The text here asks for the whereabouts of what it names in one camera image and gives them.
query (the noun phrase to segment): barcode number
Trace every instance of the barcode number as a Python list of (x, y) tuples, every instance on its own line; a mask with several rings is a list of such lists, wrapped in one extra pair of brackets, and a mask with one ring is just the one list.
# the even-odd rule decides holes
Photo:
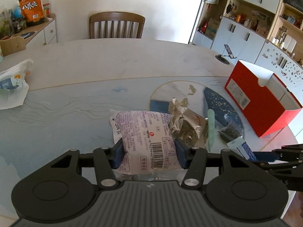
[(154, 153), (154, 168), (162, 168), (164, 162), (162, 143), (151, 143), (151, 146)]
[(244, 107), (248, 102), (248, 99), (245, 98), (242, 102), (241, 102), (241, 107)]

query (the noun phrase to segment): black cabinet handle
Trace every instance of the black cabinet handle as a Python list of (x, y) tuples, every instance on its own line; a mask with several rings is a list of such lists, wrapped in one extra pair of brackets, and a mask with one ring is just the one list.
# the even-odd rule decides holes
[(281, 60), (281, 62), (279, 63), (279, 66), (282, 64), (282, 61), (284, 60), (284, 57), (282, 57), (282, 60)]
[(283, 65), (282, 69), (284, 69), (284, 67), (286, 66), (286, 64), (287, 64), (287, 61), (285, 61), (285, 64)]

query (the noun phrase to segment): box label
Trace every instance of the box label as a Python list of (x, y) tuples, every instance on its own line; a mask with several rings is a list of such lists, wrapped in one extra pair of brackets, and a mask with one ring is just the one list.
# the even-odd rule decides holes
[(244, 110), (250, 103), (250, 99), (242, 91), (239, 85), (237, 85), (237, 83), (233, 79), (231, 79), (227, 85), (227, 89), (232, 95), (232, 97), (234, 97), (236, 102), (239, 104), (239, 106), (242, 108), (242, 110)]

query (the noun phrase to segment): white barcode label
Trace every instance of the white barcode label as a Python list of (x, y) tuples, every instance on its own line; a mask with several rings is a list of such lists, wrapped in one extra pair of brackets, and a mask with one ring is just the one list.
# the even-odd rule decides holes
[(240, 105), (242, 110), (244, 110), (248, 104), (250, 103), (250, 99), (247, 97), (247, 95), (243, 92), (243, 90), (237, 85), (237, 83), (231, 79), (230, 82), (227, 85), (227, 89), (234, 97), (236, 102)]
[(151, 164), (153, 165), (153, 168), (162, 168), (164, 162), (162, 143), (161, 142), (151, 143), (151, 147), (152, 147)]

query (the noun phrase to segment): cardboard box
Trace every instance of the cardboard box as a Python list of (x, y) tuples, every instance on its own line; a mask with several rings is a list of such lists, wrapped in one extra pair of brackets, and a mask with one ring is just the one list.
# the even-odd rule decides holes
[(270, 70), (239, 60), (225, 89), (258, 137), (286, 127), (302, 105)]
[(207, 25), (205, 35), (211, 39), (214, 39), (219, 28), (220, 21), (210, 18), (209, 23)]

